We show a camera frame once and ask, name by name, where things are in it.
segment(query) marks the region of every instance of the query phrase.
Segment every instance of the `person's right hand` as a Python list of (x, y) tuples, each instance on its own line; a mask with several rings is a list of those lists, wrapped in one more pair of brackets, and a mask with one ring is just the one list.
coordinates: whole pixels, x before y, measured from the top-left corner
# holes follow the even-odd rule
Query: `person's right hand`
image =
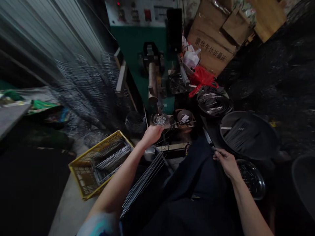
[(162, 126), (149, 126), (139, 143), (147, 149), (160, 139), (163, 130), (164, 128)]
[(235, 157), (225, 151), (224, 149), (215, 148), (215, 153), (213, 155), (214, 160), (219, 160), (223, 166), (224, 172), (230, 180), (240, 180), (242, 175), (240, 173), (239, 167), (237, 166)]

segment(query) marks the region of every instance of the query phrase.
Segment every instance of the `yellow plastic crate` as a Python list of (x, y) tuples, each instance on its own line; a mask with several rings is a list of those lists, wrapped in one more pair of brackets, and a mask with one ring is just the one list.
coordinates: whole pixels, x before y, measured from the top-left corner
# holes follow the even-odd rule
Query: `yellow plastic crate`
[(69, 169), (76, 179), (80, 189), (81, 197), (84, 201), (101, 194), (104, 187), (113, 177), (111, 176), (101, 186), (98, 186), (91, 167), (91, 159), (96, 156), (97, 153), (103, 151), (110, 144), (118, 141), (121, 138), (125, 139), (126, 142), (129, 143), (132, 148), (134, 148), (131, 142), (122, 134), (120, 130), (118, 130), (69, 163)]

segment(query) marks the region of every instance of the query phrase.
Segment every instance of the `corrugated metal wall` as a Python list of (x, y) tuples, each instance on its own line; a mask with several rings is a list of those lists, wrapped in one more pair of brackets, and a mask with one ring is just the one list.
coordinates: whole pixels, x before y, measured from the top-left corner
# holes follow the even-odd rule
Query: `corrugated metal wall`
[[(32, 61), (49, 83), (60, 78), (55, 59), (63, 61), (75, 53), (96, 65), (101, 52), (115, 50), (87, 4), (86, 0), (1, 0), (0, 37)], [(6, 48), (2, 50), (10, 55)], [(24, 57), (12, 57), (23, 65), (29, 63)]]

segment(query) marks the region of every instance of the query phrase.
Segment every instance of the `red plastic bag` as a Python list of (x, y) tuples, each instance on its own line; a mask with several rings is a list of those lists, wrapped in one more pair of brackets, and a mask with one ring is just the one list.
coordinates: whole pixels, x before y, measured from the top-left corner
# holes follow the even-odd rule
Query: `red plastic bag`
[(214, 81), (214, 75), (206, 71), (201, 66), (197, 66), (195, 73), (190, 76), (190, 81), (197, 85), (197, 87), (189, 93), (189, 97), (192, 98), (202, 86), (211, 86), (218, 88), (218, 83)]

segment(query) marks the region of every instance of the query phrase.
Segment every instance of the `green machine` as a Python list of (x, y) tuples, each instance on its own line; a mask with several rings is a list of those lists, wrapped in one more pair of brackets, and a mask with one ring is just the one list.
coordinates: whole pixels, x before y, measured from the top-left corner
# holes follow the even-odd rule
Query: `green machine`
[(178, 64), (168, 53), (167, 10), (176, 0), (106, 0), (111, 32), (134, 79), (147, 111), (174, 112), (173, 95), (166, 92), (169, 70)]

